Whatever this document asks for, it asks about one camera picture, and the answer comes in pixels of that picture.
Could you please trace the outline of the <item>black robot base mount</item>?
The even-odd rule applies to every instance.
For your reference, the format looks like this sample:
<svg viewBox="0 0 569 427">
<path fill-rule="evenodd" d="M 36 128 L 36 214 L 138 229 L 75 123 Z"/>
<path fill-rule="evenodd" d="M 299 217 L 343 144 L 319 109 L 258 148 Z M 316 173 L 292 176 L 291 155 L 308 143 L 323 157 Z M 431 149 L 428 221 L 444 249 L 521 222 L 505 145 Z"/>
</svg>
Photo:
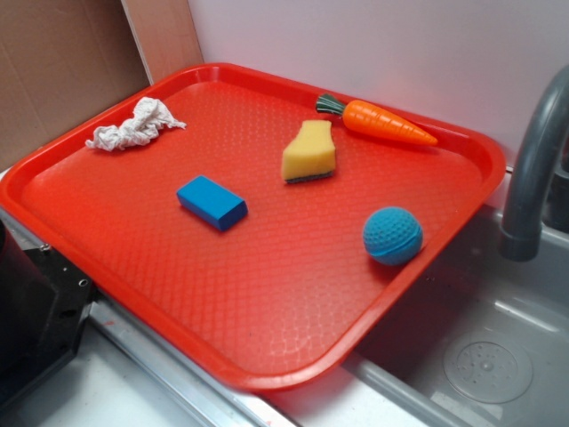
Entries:
<svg viewBox="0 0 569 427">
<path fill-rule="evenodd" d="M 23 249 L 1 226 L 1 410 L 77 354 L 91 278 L 51 248 Z"/>
</svg>

